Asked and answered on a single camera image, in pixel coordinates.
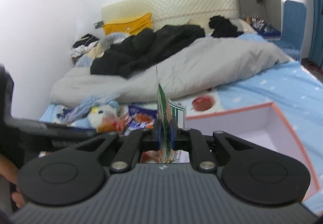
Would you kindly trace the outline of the person's left hand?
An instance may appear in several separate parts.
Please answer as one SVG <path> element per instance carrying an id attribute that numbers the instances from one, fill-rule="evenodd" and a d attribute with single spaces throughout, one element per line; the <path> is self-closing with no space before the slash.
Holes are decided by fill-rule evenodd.
<path id="1" fill-rule="evenodd" d="M 18 168 L 12 161 L 3 155 L 1 155 L 1 176 L 5 177 L 10 183 L 16 186 L 16 191 L 11 194 L 11 198 L 18 208 L 22 208 L 25 205 L 25 201 L 18 188 Z"/>

